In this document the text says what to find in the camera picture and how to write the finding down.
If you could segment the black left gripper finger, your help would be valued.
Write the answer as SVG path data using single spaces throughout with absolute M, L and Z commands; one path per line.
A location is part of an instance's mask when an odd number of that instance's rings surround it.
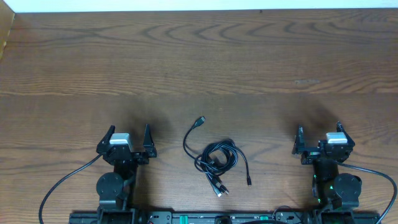
M 98 146 L 103 147 L 105 145 L 110 144 L 110 139 L 111 139 L 111 136 L 114 134 L 114 132 L 115 132 L 115 126 L 111 125 L 109 127 L 108 131 L 106 132 L 106 134 L 101 139 L 101 141 L 98 143 Z
M 146 124 L 146 128 L 144 131 L 143 147 L 146 150 L 146 152 L 155 152 L 155 144 L 152 139 L 149 124 Z

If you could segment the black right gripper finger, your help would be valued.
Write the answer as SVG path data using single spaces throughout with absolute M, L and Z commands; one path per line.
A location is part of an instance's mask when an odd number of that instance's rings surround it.
M 305 140 L 303 136 L 303 127 L 298 126 L 297 133 L 295 135 L 294 150 L 302 150 L 305 147 Z
M 344 135 L 345 135 L 345 138 L 347 139 L 347 143 L 348 144 L 352 144 L 353 143 L 353 140 L 352 140 L 352 138 L 349 136 L 349 134 L 345 131 L 345 129 L 344 129 L 344 127 L 343 127 L 343 125 L 342 125 L 342 123 L 340 122 L 340 121 L 338 121 L 337 123 L 336 123 L 336 131 L 338 132 L 338 133 L 343 133 Z

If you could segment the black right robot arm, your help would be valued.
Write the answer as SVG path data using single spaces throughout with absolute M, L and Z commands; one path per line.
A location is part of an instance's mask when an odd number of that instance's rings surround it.
M 318 208 L 303 215 L 304 223 L 357 222 L 353 209 L 359 206 L 362 181 L 356 175 L 338 170 L 354 146 L 340 122 L 336 131 L 326 133 L 316 147 L 306 145 L 303 127 L 298 127 L 292 153 L 301 155 L 301 164 L 313 167 L 312 194 L 318 199 Z

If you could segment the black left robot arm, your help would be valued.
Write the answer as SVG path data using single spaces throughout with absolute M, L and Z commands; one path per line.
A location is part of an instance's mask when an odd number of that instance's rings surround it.
M 98 223 L 146 223 L 147 215 L 132 206 L 137 168 L 157 157 L 150 126 L 146 124 L 143 151 L 135 152 L 128 133 L 116 133 L 110 126 L 96 147 L 113 171 L 102 175 L 96 184 L 99 195 Z

